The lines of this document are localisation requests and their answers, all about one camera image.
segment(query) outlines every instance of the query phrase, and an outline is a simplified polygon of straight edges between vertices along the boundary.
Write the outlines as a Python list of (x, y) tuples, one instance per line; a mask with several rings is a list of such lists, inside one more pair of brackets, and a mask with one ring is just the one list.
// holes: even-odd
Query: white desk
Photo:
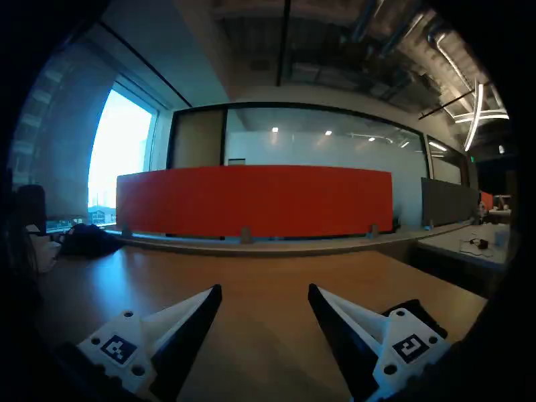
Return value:
[(490, 215), (507, 215), (509, 216), (512, 213), (512, 210), (489, 210)]
[[(509, 231), (509, 226), (505, 224), (489, 223), (480, 226), (466, 226), (458, 230), (453, 230), (449, 233), (421, 239), (417, 242), (417, 246), (423, 249), (435, 251), (448, 257), (463, 260), (481, 267), (488, 267), (494, 271), (501, 272), (505, 269), (508, 240), (505, 241), (505, 245), (503, 247), (498, 247), (494, 244), (495, 233), (500, 230)], [(489, 246), (486, 250), (480, 250), (476, 245), (462, 242), (469, 241), (471, 239), (487, 240), (489, 242)], [(481, 255), (463, 253), (462, 250)]]

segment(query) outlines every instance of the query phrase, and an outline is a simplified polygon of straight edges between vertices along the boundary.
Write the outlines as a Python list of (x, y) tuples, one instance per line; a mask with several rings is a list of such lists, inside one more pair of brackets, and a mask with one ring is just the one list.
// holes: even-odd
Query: window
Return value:
[(149, 170), (156, 118), (155, 109), (119, 85), (110, 91), (89, 167), (88, 211), (92, 223), (115, 223), (117, 176)]
[(441, 141), (428, 137), (433, 178), (468, 186), (467, 159)]
[(405, 228), (421, 224), (421, 178), (428, 177), (423, 136), (357, 115), (262, 107), (228, 111), (225, 161), (318, 165), (390, 172), (393, 212)]

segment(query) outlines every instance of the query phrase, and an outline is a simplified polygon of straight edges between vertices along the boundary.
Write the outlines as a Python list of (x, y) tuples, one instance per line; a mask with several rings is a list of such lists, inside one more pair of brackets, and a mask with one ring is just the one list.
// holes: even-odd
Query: window frame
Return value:
[[(394, 121), (384, 119), (382, 117), (369, 115), (367, 113), (358, 112), (358, 111), (351, 111), (349, 109), (341, 109), (338, 107), (332, 107), (332, 106), (324, 106), (324, 105), (316, 105), (311, 103), (297, 103), (297, 102), (237, 102), (237, 103), (222, 103), (218, 105), (208, 105), (208, 106), (201, 106), (201, 107), (192, 107), (189, 109), (183, 109), (180, 111), (176, 111), (173, 113), (173, 119), (172, 119), (172, 126), (170, 130), (170, 138), (167, 144), (167, 163), (165, 165), (166, 169), (171, 169), (173, 166), (173, 150), (175, 149), (175, 142), (176, 142), (176, 136), (177, 136), (177, 126), (180, 120), (181, 116), (184, 116), (188, 113), (197, 113), (197, 112), (203, 112), (203, 111), (213, 111), (213, 110), (223, 110), (224, 111), (224, 119), (222, 120), (222, 139), (221, 139), (221, 149), (220, 153), (223, 155), (225, 152), (225, 145), (226, 145), (226, 124), (227, 124), (227, 113), (229, 110), (232, 109), (272, 109), (272, 108), (279, 108), (279, 109), (306, 109), (306, 110), (313, 110), (313, 111), (324, 111), (324, 112), (331, 112), (331, 113), (338, 113), (342, 115), (350, 115), (353, 117), (360, 117), (361, 119), (368, 119), (372, 121), (377, 121), (380, 123), (384, 123), (405, 131), (408, 131), (410, 133), (416, 134), (419, 136), (419, 139), (421, 141), (421, 148), (423, 150), (423, 158), (425, 161), (426, 166), (426, 178), (430, 178), (430, 164), (428, 162), (428, 148), (426, 147), (426, 141), (425, 136), (421, 131), (412, 129), (411, 127), (404, 126), (402, 124), (396, 123)], [(220, 165), (224, 165), (224, 158), (220, 158)]]

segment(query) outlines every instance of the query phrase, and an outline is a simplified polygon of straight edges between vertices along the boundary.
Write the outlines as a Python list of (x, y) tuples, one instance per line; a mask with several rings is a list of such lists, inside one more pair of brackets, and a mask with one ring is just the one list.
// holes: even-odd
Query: orange panel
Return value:
[(482, 202), (486, 206), (487, 210), (493, 209), (493, 195), (481, 192), (482, 193)]
[(193, 167), (117, 178), (117, 221), (185, 236), (311, 237), (391, 230), (391, 174), (343, 167)]

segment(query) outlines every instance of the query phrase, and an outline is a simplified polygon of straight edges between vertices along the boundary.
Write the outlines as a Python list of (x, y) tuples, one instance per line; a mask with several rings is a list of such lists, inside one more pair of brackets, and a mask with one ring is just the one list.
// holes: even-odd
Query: bright window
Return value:
[(110, 91), (96, 130), (88, 178), (88, 211), (94, 223), (115, 223), (117, 176), (148, 166), (156, 113)]

